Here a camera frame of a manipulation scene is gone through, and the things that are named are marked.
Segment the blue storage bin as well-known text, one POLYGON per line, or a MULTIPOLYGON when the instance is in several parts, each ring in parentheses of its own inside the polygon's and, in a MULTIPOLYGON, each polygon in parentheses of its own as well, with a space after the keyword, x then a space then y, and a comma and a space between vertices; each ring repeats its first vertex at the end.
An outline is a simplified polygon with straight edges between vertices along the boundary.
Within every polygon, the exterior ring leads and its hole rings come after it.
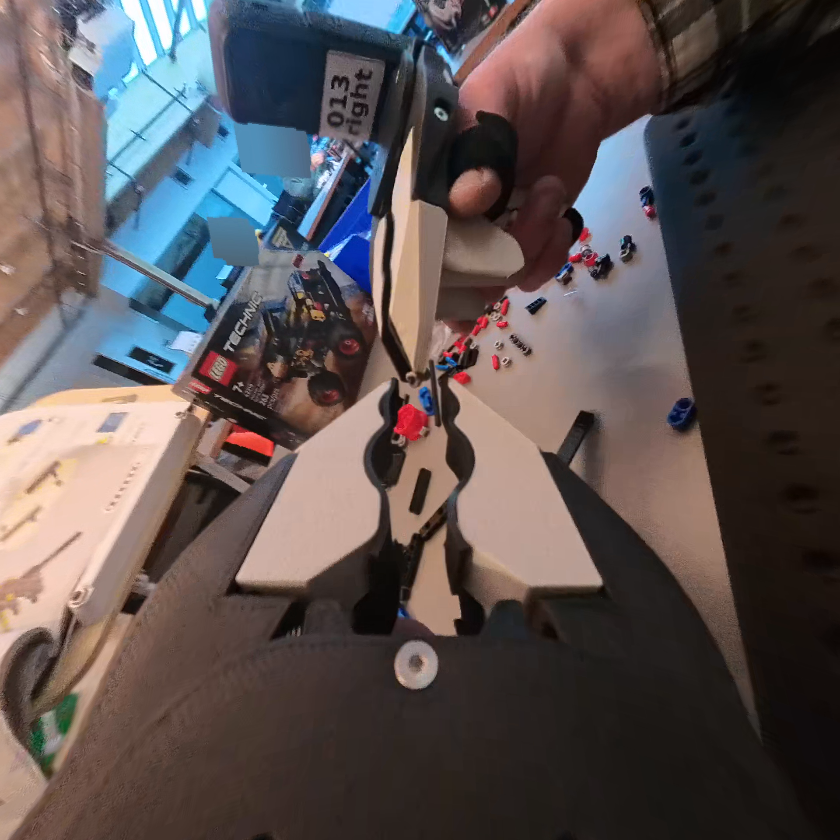
POLYGON ((371 182, 367 181, 322 240, 319 251, 360 288, 371 291, 371 238, 369 213, 371 182))

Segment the white book stand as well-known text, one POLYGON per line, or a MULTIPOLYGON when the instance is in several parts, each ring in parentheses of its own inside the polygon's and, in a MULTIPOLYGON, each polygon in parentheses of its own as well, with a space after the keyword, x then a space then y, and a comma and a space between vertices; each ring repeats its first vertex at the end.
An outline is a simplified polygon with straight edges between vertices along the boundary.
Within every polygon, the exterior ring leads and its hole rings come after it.
POLYGON ((167 385, 60 392, 1 419, 2 789, 44 777, 32 720, 98 655, 190 468, 212 459, 208 413, 167 385))

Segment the person's right forearm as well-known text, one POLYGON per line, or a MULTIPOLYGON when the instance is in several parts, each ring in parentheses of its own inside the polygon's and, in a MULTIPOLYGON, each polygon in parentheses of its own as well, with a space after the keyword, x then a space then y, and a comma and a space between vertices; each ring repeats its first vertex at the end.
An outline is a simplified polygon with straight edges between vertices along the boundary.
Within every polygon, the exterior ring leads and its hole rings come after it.
POLYGON ((838 29, 835 1, 639 1, 661 79, 656 113, 694 104, 741 61, 838 29))

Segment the grey desk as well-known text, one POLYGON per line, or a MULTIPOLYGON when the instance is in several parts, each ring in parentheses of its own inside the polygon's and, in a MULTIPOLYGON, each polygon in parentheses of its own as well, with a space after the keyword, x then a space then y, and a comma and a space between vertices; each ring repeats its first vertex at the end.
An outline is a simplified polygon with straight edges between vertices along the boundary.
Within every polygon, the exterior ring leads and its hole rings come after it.
POLYGON ((615 268, 594 281, 582 269, 566 289, 550 280, 511 290, 511 365, 494 371, 500 333, 480 335, 466 390, 544 451, 556 451, 580 411, 595 430, 573 470, 664 561, 695 604, 736 682, 755 730, 753 688, 699 426, 679 433, 666 416, 693 395, 662 234, 643 216, 638 191, 652 182, 649 117, 604 141, 575 205, 615 268))

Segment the person's right hand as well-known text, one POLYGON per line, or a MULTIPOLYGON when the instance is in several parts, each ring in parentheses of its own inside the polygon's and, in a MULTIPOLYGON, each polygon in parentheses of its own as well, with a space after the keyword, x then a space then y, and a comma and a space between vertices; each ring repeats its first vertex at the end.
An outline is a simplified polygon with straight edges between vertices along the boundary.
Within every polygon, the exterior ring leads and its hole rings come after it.
POLYGON ((588 182, 601 143, 660 103, 662 80, 642 10, 632 1, 544 1, 469 75, 458 127, 479 112, 518 135, 518 209, 506 230, 523 268, 508 281, 537 291, 573 244, 563 214, 588 182))

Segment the pile of small toy pieces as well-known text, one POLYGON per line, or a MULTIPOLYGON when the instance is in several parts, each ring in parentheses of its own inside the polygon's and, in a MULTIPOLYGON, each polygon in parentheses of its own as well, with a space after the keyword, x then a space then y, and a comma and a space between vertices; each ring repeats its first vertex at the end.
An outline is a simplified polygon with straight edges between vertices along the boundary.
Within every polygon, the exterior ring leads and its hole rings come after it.
MULTIPOLYGON (((655 193, 651 185, 645 185, 639 190, 639 202, 644 215, 648 219, 655 219, 657 210, 655 205, 655 193)), ((561 270, 554 276, 554 280, 562 286, 567 287, 574 280, 575 266, 584 267, 590 278, 595 281, 607 279, 614 268, 614 261, 609 254, 599 254, 588 245, 590 235, 586 232, 588 228, 581 230, 579 239, 582 245, 576 253, 569 258, 561 270)), ((622 236, 619 241, 618 255, 623 263, 632 261, 637 252, 637 244, 630 234, 622 236)), ((544 305, 545 300, 541 297, 528 304, 526 310, 529 314, 536 314, 544 305)), ((510 308, 509 296, 500 298, 490 305, 489 310, 482 314, 473 324, 467 335, 457 337, 452 341, 437 359, 434 366, 441 375, 454 377, 458 382, 466 384, 470 381, 466 371, 476 362, 478 350, 476 349, 476 337, 482 331, 490 329, 491 324, 496 324, 494 329, 505 329, 509 325, 508 310, 510 308)))

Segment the red toy wheel hub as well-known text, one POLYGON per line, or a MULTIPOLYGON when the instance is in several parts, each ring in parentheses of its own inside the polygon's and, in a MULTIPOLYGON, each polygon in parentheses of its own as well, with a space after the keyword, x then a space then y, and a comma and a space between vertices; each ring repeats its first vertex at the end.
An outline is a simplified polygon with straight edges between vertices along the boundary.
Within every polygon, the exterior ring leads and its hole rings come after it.
POLYGON ((398 409, 392 431, 393 443, 405 447, 407 444, 425 438, 428 434, 428 415, 424 410, 411 403, 406 403, 398 409))

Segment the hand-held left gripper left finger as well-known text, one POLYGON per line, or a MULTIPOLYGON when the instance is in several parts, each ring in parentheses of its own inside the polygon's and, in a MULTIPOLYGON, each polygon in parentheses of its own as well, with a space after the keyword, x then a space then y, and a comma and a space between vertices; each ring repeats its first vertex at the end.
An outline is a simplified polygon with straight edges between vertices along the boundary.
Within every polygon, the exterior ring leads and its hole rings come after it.
POLYGON ((387 490, 403 405, 397 380, 374 388, 299 447, 235 581, 307 606, 336 602, 358 634, 396 623, 402 555, 387 490))

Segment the black building toy box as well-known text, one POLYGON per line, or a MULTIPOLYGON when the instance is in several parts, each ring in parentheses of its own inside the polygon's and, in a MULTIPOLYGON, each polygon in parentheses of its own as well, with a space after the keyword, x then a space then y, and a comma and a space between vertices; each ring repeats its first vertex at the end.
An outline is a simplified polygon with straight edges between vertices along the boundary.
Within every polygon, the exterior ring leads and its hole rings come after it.
POLYGON ((264 248, 173 391, 294 450, 355 403, 375 335, 370 292, 327 256, 264 248))
POLYGON ((509 1, 414 1, 427 30, 451 57, 458 57, 508 5, 509 1))

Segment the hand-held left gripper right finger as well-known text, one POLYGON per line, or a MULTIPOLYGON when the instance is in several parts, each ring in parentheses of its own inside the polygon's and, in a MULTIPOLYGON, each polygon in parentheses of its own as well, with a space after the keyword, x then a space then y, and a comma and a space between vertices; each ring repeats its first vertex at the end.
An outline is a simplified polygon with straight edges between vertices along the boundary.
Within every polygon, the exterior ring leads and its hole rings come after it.
POLYGON ((542 450, 465 386, 445 384, 445 565, 458 635, 480 632, 495 607, 526 616, 541 600, 603 587, 542 450))

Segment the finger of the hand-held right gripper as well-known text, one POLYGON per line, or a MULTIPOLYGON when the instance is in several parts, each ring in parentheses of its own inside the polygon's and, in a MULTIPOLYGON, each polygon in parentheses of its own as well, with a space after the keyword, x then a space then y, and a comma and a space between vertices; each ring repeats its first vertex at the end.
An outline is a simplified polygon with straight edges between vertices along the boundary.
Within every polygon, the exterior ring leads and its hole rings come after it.
POLYGON ((375 217, 371 234, 371 295, 377 329, 385 352, 397 375, 409 375, 411 365, 397 336, 390 314, 392 298, 392 252, 395 224, 392 215, 375 217))
POLYGON ((402 352, 404 382, 418 382, 429 362, 445 253, 448 216, 414 197, 414 129, 406 135, 392 192, 391 329, 402 352))

